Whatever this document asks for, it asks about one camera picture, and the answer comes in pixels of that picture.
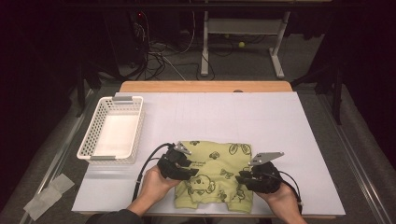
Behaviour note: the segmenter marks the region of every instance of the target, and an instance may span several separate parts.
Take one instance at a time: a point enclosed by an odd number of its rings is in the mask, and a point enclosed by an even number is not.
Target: white plastic basket
[[[143,97],[103,97],[77,157],[89,163],[134,163],[143,118]]]

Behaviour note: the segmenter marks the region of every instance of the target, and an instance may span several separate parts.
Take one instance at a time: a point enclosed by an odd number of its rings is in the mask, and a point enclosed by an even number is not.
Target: person's hand
[[[140,217],[143,216],[152,205],[166,195],[169,189],[180,182],[181,180],[163,178],[160,168],[157,165],[153,166],[146,171],[139,196],[128,206],[128,209]]]
[[[259,197],[263,198],[274,215],[286,223],[306,223],[300,215],[297,206],[297,199],[289,186],[284,183],[280,184],[279,190],[275,193],[259,193],[255,192]]]

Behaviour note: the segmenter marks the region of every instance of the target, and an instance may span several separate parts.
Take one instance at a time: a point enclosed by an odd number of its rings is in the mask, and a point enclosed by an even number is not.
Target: basket handle
[[[114,161],[116,156],[91,156],[91,161]]]
[[[134,101],[133,96],[113,96],[111,98],[115,105],[130,105]]]

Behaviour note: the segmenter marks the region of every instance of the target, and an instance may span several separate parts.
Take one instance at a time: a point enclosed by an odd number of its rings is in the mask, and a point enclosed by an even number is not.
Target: person's left hand
[[[181,180],[163,178],[160,168],[157,165],[153,166],[146,171],[139,196],[128,206],[128,209],[139,216],[143,216],[152,205],[166,195],[169,189],[180,182]]]

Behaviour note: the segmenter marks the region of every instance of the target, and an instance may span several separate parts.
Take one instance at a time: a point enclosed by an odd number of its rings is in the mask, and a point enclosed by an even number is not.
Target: yellow cloth
[[[176,208],[197,208],[198,203],[227,203],[229,211],[250,213],[253,192],[235,179],[248,170],[251,146],[219,144],[207,141],[182,142],[192,152],[190,168],[199,169],[196,176],[175,188]]]

